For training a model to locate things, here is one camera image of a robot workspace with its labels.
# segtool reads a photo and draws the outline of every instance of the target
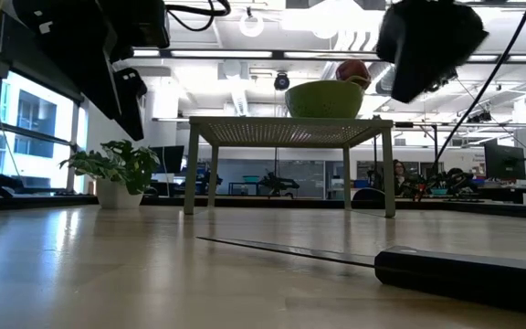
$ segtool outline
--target green bowl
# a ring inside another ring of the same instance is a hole
[[[293,87],[285,93],[292,118],[356,118],[363,104],[364,89],[350,77],[346,81],[313,81]]]

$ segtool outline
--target wooden floor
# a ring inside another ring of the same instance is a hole
[[[526,259],[526,219],[246,208],[184,218],[180,210],[0,213],[0,328],[526,327],[525,314],[383,286],[369,269],[195,239]]]

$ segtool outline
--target computer monitor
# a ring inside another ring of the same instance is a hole
[[[155,170],[155,174],[178,174],[182,171],[183,146],[151,147],[150,149],[160,158],[160,166]]]
[[[525,153],[520,147],[485,144],[484,157],[487,178],[526,179]]]

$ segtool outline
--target table leg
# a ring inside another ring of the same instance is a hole
[[[344,209],[352,210],[351,202],[351,148],[346,145],[344,153]]]
[[[198,140],[200,137],[199,126],[190,126],[190,141],[188,143],[188,170],[186,171],[186,189],[184,198],[184,213],[194,214],[194,200],[196,190],[196,169],[198,167]]]
[[[384,216],[395,216],[395,178],[393,177],[393,141],[391,128],[381,131],[383,136],[383,169],[384,169]]]
[[[210,158],[210,182],[208,182],[208,207],[215,207],[216,179],[218,176],[218,146],[212,145],[212,156]]]

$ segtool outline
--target white pot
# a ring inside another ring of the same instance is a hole
[[[135,209],[142,202],[143,194],[132,196],[126,186],[108,179],[98,179],[97,198],[104,209]]]

